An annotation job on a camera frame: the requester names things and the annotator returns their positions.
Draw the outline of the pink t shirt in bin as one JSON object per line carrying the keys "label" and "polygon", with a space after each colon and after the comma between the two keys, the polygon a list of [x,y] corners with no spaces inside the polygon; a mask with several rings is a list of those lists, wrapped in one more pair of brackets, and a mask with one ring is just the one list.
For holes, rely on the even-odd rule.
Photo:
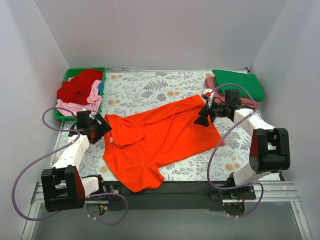
{"label": "pink t shirt in bin", "polygon": [[56,112],[61,117],[74,117],[77,112],[81,109],[86,108],[87,110],[94,110],[100,113],[100,106],[102,103],[102,96],[99,95],[98,85],[103,82],[102,80],[96,79],[93,81],[89,88],[87,96],[80,95],[80,92],[76,95],[77,98],[71,102],[66,102],[62,99],[57,100]]}

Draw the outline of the folded dusty pink t shirt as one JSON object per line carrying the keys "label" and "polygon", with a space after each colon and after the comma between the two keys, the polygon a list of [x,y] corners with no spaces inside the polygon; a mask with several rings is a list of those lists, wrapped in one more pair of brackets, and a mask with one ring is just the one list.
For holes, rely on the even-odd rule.
{"label": "folded dusty pink t shirt", "polygon": [[[215,89],[216,88],[215,77],[214,76],[206,77],[204,81],[204,85],[206,89],[211,89],[211,90]],[[217,104],[222,104],[223,102],[225,102],[225,96],[219,93],[218,91],[215,91],[213,93],[213,97],[214,97],[214,101]],[[241,100],[241,103],[243,105],[248,105],[250,108],[255,109],[254,103],[249,98],[240,97],[239,99]]]}

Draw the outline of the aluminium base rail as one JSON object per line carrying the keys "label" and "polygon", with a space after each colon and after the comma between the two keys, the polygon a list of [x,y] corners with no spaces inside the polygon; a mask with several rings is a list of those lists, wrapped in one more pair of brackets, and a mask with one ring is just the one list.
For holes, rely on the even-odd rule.
{"label": "aluminium base rail", "polygon": [[37,184],[29,211],[39,221],[26,223],[24,240],[310,240],[300,197],[290,181],[263,181],[246,197],[218,195],[205,181],[169,181],[156,190],[89,199],[83,208],[47,212]]}

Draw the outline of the green plastic bin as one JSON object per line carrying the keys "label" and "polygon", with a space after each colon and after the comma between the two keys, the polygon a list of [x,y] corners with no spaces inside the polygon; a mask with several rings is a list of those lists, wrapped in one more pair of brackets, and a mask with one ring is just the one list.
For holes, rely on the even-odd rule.
{"label": "green plastic bin", "polygon": [[80,110],[101,112],[102,97],[106,79],[106,68],[81,67],[66,71],[62,87],[57,90],[57,107],[54,116],[62,122],[75,121]]}

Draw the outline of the red t shirt in bin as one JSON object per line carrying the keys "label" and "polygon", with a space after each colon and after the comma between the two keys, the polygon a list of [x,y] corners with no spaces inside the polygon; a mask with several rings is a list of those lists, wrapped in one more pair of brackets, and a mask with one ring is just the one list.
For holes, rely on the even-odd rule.
{"label": "red t shirt in bin", "polygon": [[93,81],[102,80],[102,77],[102,70],[86,68],[70,81],[63,81],[62,87],[56,92],[56,96],[67,103],[75,100],[79,93],[82,96],[87,96]]}

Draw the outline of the folded green t shirt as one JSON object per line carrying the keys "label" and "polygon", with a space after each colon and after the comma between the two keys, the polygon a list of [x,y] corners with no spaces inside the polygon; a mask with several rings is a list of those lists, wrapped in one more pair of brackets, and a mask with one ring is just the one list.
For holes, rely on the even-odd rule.
{"label": "folded green t shirt", "polygon": [[224,85],[221,87],[223,84],[236,84],[244,88],[255,101],[262,102],[265,99],[262,86],[255,74],[219,69],[213,69],[212,72],[215,76],[215,86],[218,87],[217,90],[220,94],[224,95],[226,90],[238,89],[240,97],[249,99],[250,97],[237,86]]}

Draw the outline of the blue garment in bin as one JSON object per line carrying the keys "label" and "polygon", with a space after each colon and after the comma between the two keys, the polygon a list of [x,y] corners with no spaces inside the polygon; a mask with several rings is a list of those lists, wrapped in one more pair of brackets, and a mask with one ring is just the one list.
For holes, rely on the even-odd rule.
{"label": "blue garment in bin", "polygon": [[104,92],[104,83],[101,82],[99,85],[98,85],[98,94],[100,96],[103,96],[103,92]]}

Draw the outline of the orange t shirt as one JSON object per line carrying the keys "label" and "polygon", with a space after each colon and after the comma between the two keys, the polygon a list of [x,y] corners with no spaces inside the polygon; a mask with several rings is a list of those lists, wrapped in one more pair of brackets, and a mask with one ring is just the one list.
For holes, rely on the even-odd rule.
{"label": "orange t shirt", "polygon": [[215,148],[216,127],[195,124],[205,105],[199,95],[127,117],[106,114],[111,131],[104,136],[103,159],[113,175],[134,193],[157,189],[159,168]]}

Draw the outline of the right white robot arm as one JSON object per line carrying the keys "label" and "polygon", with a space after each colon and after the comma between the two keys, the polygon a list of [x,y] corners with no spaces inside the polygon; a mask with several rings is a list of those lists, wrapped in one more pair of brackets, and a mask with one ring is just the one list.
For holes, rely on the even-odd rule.
{"label": "right white robot arm", "polygon": [[251,137],[249,162],[230,174],[222,186],[209,183],[212,195],[228,195],[232,199],[244,196],[259,179],[290,167],[289,133],[277,128],[255,115],[256,107],[243,104],[238,89],[229,89],[222,103],[216,103],[214,91],[206,88],[201,97],[204,107],[199,111],[195,124],[208,127],[217,117],[228,118]]}

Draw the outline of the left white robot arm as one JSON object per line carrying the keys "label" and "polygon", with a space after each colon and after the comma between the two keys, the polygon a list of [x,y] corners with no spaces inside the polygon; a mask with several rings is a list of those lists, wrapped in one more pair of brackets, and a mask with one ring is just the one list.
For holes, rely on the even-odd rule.
{"label": "left white robot arm", "polygon": [[41,173],[45,208],[48,212],[81,209],[90,195],[95,200],[106,196],[100,174],[80,177],[79,167],[86,151],[96,144],[112,127],[104,118],[89,110],[76,113],[76,123],[68,130],[68,147],[57,162]]}

